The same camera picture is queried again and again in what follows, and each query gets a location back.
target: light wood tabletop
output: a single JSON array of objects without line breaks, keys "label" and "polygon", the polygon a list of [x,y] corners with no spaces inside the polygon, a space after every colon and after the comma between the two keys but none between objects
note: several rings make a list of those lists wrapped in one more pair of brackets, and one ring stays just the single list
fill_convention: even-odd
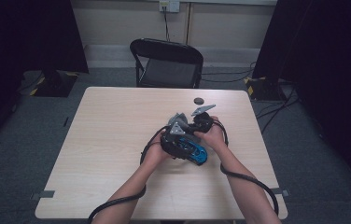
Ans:
[{"label": "light wood tabletop", "polygon": [[[135,171],[147,141],[169,118],[203,105],[219,117],[234,155],[271,189],[279,188],[248,95],[244,91],[149,88],[87,88],[41,198],[38,218],[87,218]],[[243,219],[216,153],[204,143],[202,166],[181,159],[161,164],[132,219]],[[288,215],[277,194],[279,217]]]}]

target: stand base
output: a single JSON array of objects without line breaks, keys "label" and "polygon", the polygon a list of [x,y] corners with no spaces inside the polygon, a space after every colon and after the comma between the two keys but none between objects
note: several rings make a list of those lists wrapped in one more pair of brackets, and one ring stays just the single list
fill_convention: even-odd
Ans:
[{"label": "stand base", "polygon": [[251,100],[257,101],[284,101],[286,95],[277,83],[270,82],[265,77],[253,79],[245,78],[248,95]]},{"label": "stand base", "polygon": [[36,84],[30,95],[44,97],[68,97],[68,94],[73,89],[76,80],[77,74],[75,73],[58,72],[56,83],[48,80],[47,77],[43,77],[38,84]]}]

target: forearm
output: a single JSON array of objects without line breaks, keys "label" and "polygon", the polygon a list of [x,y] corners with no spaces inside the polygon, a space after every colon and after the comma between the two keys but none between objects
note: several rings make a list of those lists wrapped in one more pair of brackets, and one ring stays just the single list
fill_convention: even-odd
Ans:
[{"label": "forearm", "polygon": [[[155,170],[154,164],[141,164],[134,174],[108,199],[109,201],[133,196],[144,188],[147,180]],[[138,200],[120,203],[101,211],[93,220],[93,224],[129,223]]]},{"label": "forearm", "polygon": [[[226,146],[217,148],[216,153],[226,170],[256,178]],[[261,187],[237,177],[228,176],[228,181],[247,223],[280,222]]]}]

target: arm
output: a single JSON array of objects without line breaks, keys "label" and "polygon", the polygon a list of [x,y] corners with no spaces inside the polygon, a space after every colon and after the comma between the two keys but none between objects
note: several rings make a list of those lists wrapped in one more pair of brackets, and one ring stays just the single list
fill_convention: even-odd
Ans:
[{"label": "arm", "polygon": [[[152,142],[160,142],[159,136],[160,135],[158,134]],[[171,156],[161,149],[161,145],[153,144],[147,151],[143,163],[108,200],[112,201],[114,199],[128,197],[139,193],[144,188],[149,177],[153,174],[158,165],[167,158],[171,158]],[[137,205],[137,201],[138,200],[120,203],[104,209],[97,214],[92,224],[129,223]]]},{"label": "arm", "polygon": [[[214,149],[226,170],[255,178],[226,146],[222,130],[217,125],[213,125],[207,133],[196,132],[195,135]],[[261,187],[250,181],[231,176],[228,176],[228,181],[233,197],[247,223],[280,223],[280,219]]]}]

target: black folding chair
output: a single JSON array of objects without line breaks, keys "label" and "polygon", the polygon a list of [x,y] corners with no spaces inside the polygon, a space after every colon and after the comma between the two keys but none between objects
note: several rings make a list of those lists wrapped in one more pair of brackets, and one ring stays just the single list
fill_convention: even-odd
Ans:
[{"label": "black folding chair", "polygon": [[[135,58],[137,87],[199,88],[204,58],[194,47],[141,38],[132,42],[130,50]],[[146,66],[140,58],[148,58]]]}]

